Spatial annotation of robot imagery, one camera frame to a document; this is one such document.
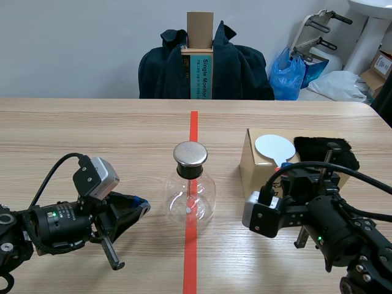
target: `cardboard box on floor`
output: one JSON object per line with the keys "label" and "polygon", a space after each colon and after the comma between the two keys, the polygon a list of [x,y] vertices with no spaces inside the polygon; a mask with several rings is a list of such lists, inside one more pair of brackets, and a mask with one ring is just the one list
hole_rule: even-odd
{"label": "cardboard box on floor", "polygon": [[[248,129],[246,131],[241,163],[239,164],[245,199],[248,199],[253,191],[259,191],[275,173],[275,162],[272,159],[262,156],[255,148],[256,139],[268,134],[282,136],[292,143],[296,137],[339,138],[336,132],[328,130]],[[291,163],[299,161],[300,159],[297,154],[289,160]],[[342,188],[349,179],[349,176],[339,176],[341,177],[339,188]],[[274,183],[274,190],[277,197],[282,197],[280,180],[278,183]]]}
{"label": "cardboard box on floor", "polygon": [[371,88],[374,92],[372,95],[373,99],[375,99],[380,93],[391,71],[392,50],[379,50],[375,55],[370,69],[360,75],[369,88]]}
{"label": "cardboard box on floor", "polygon": [[213,98],[213,29],[213,12],[187,13],[189,48],[183,48],[181,54],[190,99]]}

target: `sink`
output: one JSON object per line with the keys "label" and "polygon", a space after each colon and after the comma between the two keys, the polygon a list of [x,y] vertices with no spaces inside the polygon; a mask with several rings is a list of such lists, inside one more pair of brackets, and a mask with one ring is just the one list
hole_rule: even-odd
{"label": "sink", "polygon": [[368,70],[392,21],[392,0],[348,0],[350,7],[369,16],[367,25],[344,70],[357,75]]}
{"label": "sink", "polygon": [[349,4],[360,14],[392,20],[392,0],[349,0]]}

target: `wooden table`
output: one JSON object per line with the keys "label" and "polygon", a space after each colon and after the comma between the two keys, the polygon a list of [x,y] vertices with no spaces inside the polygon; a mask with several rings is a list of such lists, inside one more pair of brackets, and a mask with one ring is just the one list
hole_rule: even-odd
{"label": "wooden table", "polygon": [[[206,170],[216,182],[214,217],[198,237],[198,293],[340,293],[345,269],[324,270],[309,242],[295,249],[299,228],[268,239],[241,224],[244,196],[238,164],[248,127],[336,130],[361,171],[392,185],[392,131],[368,106],[345,102],[196,100],[0,99],[0,203],[28,207],[42,180],[64,154],[102,156],[121,178],[118,192],[136,194],[152,210],[115,243],[126,267],[111,270],[99,245],[38,257],[13,272],[12,293],[182,293],[184,232],[162,213],[165,178],[176,168],[172,152],[189,138],[189,114],[198,110],[199,140],[209,151]],[[67,161],[39,201],[75,201]],[[392,196],[351,179],[342,196],[359,208],[391,213]],[[392,239],[392,225],[379,230]]]}

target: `silver lid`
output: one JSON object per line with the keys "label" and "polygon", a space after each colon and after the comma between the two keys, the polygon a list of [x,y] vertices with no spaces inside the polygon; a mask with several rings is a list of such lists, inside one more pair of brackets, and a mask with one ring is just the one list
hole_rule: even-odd
{"label": "silver lid", "polygon": [[206,162],[208,153],[202,144],[187,141],[176,146],[173,156],[183,167],[199,167]]}

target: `red stripe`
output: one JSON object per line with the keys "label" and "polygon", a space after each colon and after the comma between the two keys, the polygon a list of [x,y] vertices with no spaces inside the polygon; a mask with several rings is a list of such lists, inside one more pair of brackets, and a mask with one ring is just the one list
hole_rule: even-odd
{"label": "red stripe", "polygon": [[[192,111],[189,141],[197,140],[198,112]],[[197,195],[196,179],[190,182],[190,191],[187,191],[187,207],[190,207],[190,213],[186,216],[183,294],[197,294],[197,204],[193,195]]]}

